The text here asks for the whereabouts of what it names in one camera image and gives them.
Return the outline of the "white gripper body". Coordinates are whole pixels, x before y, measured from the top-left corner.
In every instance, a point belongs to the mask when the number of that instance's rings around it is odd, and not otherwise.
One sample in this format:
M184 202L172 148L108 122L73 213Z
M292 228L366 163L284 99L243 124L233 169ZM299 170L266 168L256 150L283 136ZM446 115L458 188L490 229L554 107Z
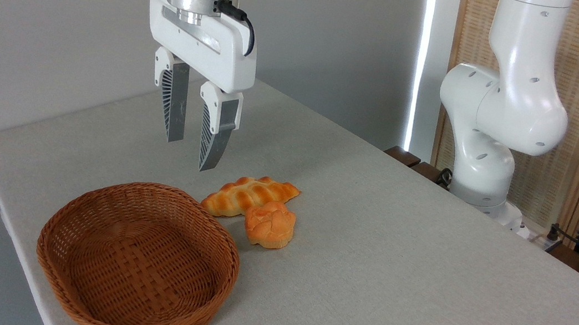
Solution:
M194 25L182 21L167 0L149 3L149 29L157 43L225 93L254 86L257 49L244 22L220 14L202 16Z

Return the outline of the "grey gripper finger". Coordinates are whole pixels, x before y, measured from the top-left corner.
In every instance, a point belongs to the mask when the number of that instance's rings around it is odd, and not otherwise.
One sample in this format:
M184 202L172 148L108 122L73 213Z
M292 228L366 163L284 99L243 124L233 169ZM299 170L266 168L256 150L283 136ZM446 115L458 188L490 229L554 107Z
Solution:
M161 89L168 142L182 140L186 120L190 66L163 46L155 53L154 84Z
M212 82L200 87L204 112L201 129L199 170L215 168L227 148L232 131L239 128L242 93L224 93Z

